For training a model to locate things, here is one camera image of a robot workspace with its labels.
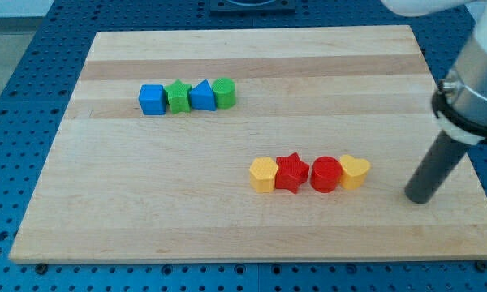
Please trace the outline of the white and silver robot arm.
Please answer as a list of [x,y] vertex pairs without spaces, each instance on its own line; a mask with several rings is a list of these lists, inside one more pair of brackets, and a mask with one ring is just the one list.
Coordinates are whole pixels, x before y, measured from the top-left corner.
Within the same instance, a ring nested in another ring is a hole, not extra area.
[[487,143],[487,3],[432,98],[437,124],[467,145]]

